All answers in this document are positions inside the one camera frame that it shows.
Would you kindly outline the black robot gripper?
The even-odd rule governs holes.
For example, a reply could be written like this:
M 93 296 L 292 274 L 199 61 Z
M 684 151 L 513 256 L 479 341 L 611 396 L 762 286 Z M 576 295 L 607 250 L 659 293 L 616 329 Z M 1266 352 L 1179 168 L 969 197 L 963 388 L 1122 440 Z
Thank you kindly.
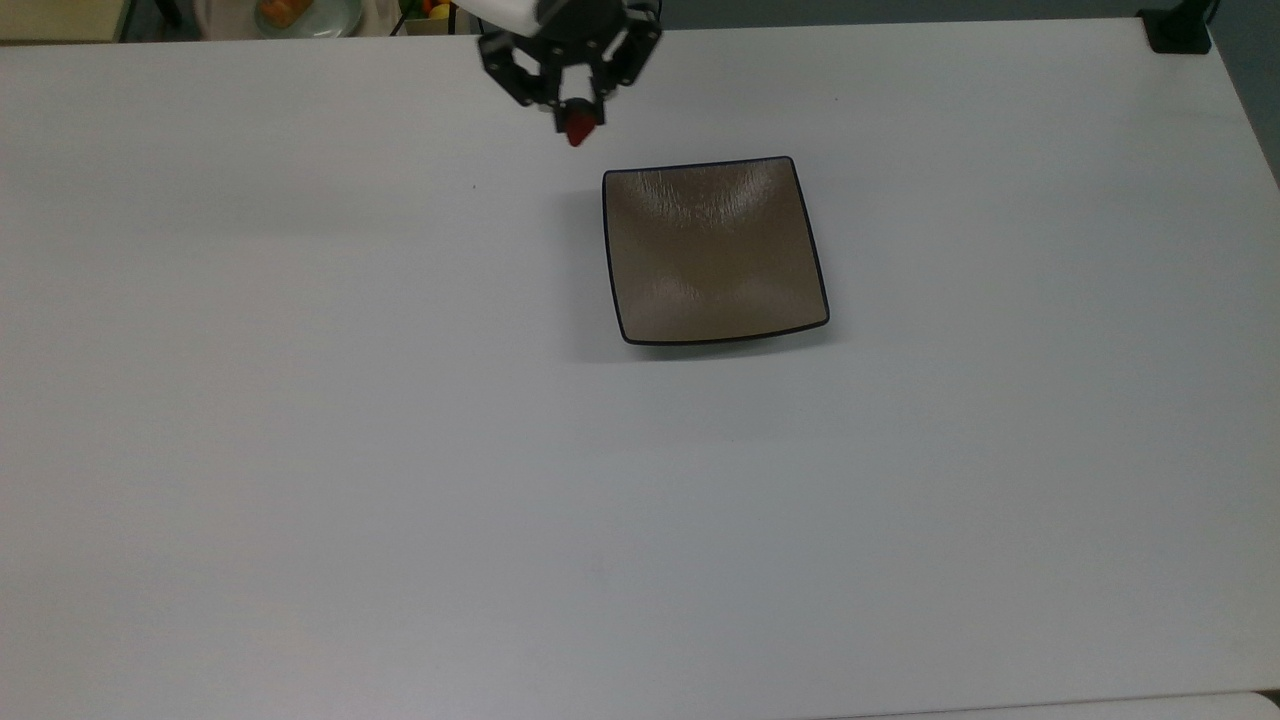
M 538 27 L 525 35 L 480 35 L 479 56 L 520 106 L 549 111 L 561 135 L 567 126 L 561 96 L 567 63 L 588 61 L 593 124 L 602 127 L 607 101 L 635 85 L 663 35 L 657 1 L 535 1 L 532 18 Z

